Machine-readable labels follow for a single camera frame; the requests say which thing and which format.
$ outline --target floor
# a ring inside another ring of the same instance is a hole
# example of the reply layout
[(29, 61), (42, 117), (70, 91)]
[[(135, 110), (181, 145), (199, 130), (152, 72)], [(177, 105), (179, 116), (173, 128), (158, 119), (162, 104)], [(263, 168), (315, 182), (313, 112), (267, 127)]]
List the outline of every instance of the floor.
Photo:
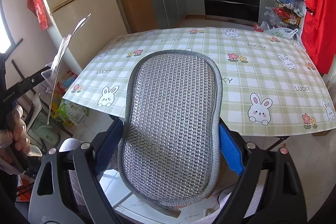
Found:
[[(176, 27), (218, 27), (253, 30), (253, 27), (250, 26), (202, 19), (186, 19)], [(97, 133), (105, 131), (111, 123), (112, 120), (107, 114), (92, 110), (85, 123), (82, 126), (73, 128), (72, 131), (74, 137), (82, 141), (92, 141)], [(249, 136), (244, 136), (244, 139), (245, 141), (254, 142), (262, 149), (268, 148), (278, 140), (275, 137)], [(324, 203), (336, 183), (336, 130), (332, 130), (327, 136), (323, 137), (314, 137), (311, 134), (291, 136), (284, 143), (298, 170), (306, 199), (307, 216), (310, 219)], [(227, 172), (226, 177), (228, 185), (236, 179), (233, 172)], [(140, 209), (139, 202), (134, 201), (133, 203), (129, 206)]]

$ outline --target pink flower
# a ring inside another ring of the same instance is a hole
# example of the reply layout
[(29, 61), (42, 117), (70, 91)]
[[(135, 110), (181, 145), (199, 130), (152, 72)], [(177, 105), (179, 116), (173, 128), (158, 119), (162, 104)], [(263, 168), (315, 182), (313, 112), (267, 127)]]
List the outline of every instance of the pink flower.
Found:
[(310, 117), (308, 116), (307, 113), (305, 113), (304, 115), (302, 115), (302, 119), (303, 119), (304, 123), (310, 124)]
[(230, 59), (233, 59), (233, 60), (236, 60), (239, 57), (237, 54), (228, 54), (228, 56)]

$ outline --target tablecloth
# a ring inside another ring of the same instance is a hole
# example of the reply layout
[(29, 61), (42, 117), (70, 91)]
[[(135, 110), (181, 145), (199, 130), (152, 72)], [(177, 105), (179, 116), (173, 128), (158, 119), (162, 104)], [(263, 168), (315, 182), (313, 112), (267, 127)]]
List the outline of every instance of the tablecloth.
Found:
[(221, 118), (241, 135), (288, 136), (336, 128), (327, 88), (292, 40), (222, 28), (151, 30), (114, 38), (81, 72), (64, 99), (124, 117), (130, 74), (146, 55), (201, 52), (218, 66)]

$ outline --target red apron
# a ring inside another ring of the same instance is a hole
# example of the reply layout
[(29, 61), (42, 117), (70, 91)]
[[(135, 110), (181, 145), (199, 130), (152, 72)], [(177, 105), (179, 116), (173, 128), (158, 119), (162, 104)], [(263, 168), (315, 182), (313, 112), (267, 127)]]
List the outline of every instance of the red apron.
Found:
[(305, 2), (301, 39), (317, 70), (328, 73), (336, 51), (336, 0)]

